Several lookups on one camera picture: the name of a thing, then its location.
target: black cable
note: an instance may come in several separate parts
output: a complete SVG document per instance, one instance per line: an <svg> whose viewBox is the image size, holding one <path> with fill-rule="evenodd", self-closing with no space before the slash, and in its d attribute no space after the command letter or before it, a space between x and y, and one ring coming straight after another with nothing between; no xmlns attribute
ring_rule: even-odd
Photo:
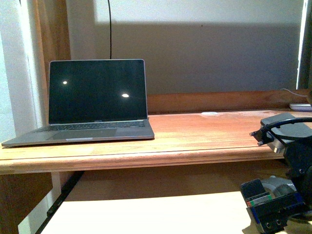
<svg viewBox="0 0 312 234"><path fill-rule="evenodd" d="M282 125L294 124L294 123L304 123L304 122L312 122L312 117L289 118L289 119L285 119L285 120L266 124L262 128L265 132L267 132L267 131L271 130L272 128L279 128Z"/></svg>
<svg viewBox="0 0 312 234"><path fill-rule="evenodd" d="M109 41L110 41L110 53L109 53L109 59L112 59L112 14L111 14L111 5L109 0L108 2L108 12L109 12Z"/></svg>
<svg viewBox="0 0 312 234"><path fill-rule="evenodd" d="M47 224L52 219L55 212L59 209L63 201L67 198L67 196L70 194L74 186L77 184L77 182L82 177L84 171L78 171L74 172L74 174L68 179L68 181L65 183L65 185L61 189L60 196L56 199L56 201L53 203L53 205L50 207L50 209L47 211L47 218L44 220L42 225L38 228L35 234L41 234L44 228L47 226Z"/></svg>

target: laptop screen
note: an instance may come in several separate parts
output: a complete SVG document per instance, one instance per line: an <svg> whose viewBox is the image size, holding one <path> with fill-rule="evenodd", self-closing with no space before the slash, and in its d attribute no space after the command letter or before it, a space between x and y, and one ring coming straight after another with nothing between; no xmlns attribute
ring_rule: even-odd
<svg viewBox="0 0 312 234"><path fill-rule="evenodd" d="M50 63L50 124L146 119L146 105L141 59Z"/></svg>

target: wooden shelf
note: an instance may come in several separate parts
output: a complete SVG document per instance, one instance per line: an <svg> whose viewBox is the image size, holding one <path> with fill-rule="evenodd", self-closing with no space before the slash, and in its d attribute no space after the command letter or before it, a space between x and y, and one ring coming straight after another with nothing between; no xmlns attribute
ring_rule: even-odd
<svg viewBox="0 0 312 234"><path fill-rule="evenodd" d="M151 115L154 140L2 148L0 174L79 171L282 158L249 132L286 111ZM311 113L292 113L297 117Z"/></svg>

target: wall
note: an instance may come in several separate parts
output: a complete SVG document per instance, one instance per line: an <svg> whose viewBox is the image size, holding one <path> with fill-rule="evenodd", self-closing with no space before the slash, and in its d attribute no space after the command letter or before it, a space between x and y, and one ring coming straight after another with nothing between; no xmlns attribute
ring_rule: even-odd
<svg viewBox="0 0 312 234"><path fill-rule="evenodd" d="M20 9L16 7L18 1L8 3L1 0L1 20L0 31L3 48L4 71L1 79L7 82L5 100L10 103L4 103L7 107L6 115L9 118L9 126L14 125L14 134L17 136L37 127L34 103L32 101L31 81L27 66L27 56L23 44L22 29L20 23Z"/></svg>
<svg viewBox="0 0 312 234"><path fill-rule="evenodd" d="M111 0L114 59L148 94L295 88L302 0ZM67 0L72 59L109 58L106 0Z"/></svg>
<svg viewBox="0 0 312 234"><path fill-rule="evenodd" d="M9 86L6 76L2 39L0 32L0 142L15 137L14 119L9 96Z"/></svg>

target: laptop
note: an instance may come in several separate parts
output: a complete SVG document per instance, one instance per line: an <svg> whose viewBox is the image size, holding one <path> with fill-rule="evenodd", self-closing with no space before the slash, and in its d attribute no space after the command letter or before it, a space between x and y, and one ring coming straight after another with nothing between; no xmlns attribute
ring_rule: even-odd
<svg viewBox="0 0 312 234"><path fill-rule="evenodd" d="M154 139L144 60L67 60L50 63L49 125L2 146L133 139Z"/></svg>

